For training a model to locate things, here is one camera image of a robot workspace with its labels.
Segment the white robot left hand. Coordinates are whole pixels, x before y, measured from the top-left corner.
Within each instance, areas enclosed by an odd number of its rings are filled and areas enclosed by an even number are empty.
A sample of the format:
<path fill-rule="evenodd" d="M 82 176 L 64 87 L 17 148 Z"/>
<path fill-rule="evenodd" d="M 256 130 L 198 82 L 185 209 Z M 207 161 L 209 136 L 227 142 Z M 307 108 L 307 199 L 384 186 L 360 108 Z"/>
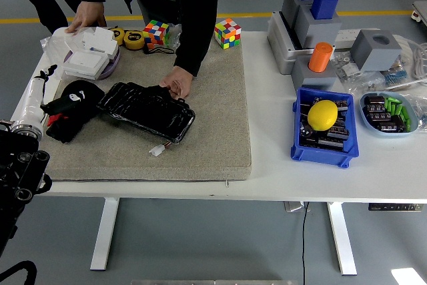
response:
<path fill-rule="evenodd" d="M 19 112 L 18 119 L 13 124 L 13 132 L 40 139 L 43 136 L 45 114 L 51 117 L 48 121 L 48 126 L 51 126 L 60 119 L 68 120 L 70 116 L 66 113 L 80 107 L 85 102 L 86 94 L 83 88 L 88 82 L 80 79 L 70 83 L 73 88 L 69 93 L 48 104 L 43 103 L 45 84 L 49 77 L 54 74 L 56 68 L 56 65 L 51 65 L 49 68 L 41 70 L 30 81 L 23 107 Z"/>

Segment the person's right hand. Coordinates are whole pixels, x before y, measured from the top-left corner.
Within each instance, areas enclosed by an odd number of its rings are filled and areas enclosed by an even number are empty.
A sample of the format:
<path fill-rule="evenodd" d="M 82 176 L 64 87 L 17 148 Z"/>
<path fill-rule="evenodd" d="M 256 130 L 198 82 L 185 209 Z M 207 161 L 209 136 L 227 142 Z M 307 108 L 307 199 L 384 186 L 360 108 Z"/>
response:
<path fill-rule="evenodd" d="M 66 33 L 77 33 L 81 28 L 106 27 L 107 23 L 104 15 L 104 4 L 102 2 L 82 1 L 75 14 L 71 25 L 65 30 Z"/>

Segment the person's left hand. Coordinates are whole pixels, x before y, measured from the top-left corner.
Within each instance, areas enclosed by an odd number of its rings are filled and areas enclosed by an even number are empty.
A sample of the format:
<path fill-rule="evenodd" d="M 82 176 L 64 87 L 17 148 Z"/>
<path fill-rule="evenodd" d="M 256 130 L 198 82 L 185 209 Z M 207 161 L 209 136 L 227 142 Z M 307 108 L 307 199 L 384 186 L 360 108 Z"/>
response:
<path fill-rule="evenodd" d="M 191 73 L 179 66 L 174 66 L 172 71 L 160 81 L 159 86 L 167 88 L 174 99 L 185 99 L 190 93 L 192 81 Z"/>

